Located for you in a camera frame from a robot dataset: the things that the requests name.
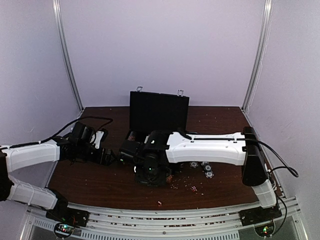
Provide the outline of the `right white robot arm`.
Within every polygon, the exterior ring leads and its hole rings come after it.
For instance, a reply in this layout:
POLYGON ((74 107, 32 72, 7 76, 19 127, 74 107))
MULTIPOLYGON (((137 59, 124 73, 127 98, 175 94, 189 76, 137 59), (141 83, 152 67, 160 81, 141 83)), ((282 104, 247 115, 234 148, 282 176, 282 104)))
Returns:
POLYGON ((188 134, 155 130, 136 150, 134 179, 147 186, 164 186, 180 163, 222 163, 241 167, 242 183, 253 189, 259 220, 276 212, 277 197, 265 156, 251 127, 229 134, 188 134))

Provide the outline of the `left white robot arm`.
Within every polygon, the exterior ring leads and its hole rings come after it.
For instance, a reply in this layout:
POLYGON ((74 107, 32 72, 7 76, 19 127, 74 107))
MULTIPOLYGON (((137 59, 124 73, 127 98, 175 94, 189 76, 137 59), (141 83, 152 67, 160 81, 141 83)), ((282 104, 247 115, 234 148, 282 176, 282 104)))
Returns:
POLYGON ((0 200, 15 201, 52 211, 61 222, 72 218, 68 200, 59 192, 34 186, 11 176, 10 173, 43 163, 82 160, 107 166, 115 158, 113 152, 82 140, 61 136, 46 142, 4 146, 0 149, 0 200))

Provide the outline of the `black poker case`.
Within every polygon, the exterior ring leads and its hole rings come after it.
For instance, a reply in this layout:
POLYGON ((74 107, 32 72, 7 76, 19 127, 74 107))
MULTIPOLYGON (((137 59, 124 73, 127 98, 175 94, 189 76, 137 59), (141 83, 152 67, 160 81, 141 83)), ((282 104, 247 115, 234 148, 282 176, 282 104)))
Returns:
POLYGON ((187 125, 190 98, 180 94, 132 91, 129 96, 129 132, 136 132, 136 142, 143 144, 144 161, 134 164, 151 174, 158 168, 176 170, 168 161, 169 138, 174 132, 184 132, 187 125))

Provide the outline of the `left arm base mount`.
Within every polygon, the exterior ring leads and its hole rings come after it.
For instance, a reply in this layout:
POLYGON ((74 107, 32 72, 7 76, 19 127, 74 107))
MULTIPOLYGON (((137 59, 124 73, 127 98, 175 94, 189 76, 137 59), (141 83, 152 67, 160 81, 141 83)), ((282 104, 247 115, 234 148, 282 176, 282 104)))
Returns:
POLYGON ((57 204, 53 209, 46 209, 46 217, 68 224, 72 227, 86 227, 90 213, 85 210, 70 208, 67 205, 57 204))

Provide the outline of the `brown poker chip roll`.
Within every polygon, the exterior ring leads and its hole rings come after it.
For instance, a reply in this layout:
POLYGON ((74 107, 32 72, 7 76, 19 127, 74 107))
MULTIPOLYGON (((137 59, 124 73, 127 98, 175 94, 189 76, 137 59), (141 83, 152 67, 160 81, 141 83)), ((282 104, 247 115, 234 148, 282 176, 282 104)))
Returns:
POLYGON ((172 181, 172 175, 169 175, 167 178, 166 178, 166 182, 167 183, 170 183, 172 181))

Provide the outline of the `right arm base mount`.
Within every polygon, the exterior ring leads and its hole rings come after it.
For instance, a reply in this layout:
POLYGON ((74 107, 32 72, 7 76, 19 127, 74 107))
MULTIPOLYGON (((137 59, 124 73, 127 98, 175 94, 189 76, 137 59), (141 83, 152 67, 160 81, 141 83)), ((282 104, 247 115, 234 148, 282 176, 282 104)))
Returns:
POLYGON ((280 218, 282 211, 278 206, 270 208, 255 207, 241 210, 238 214, 242 226, 249 226, 280 218))

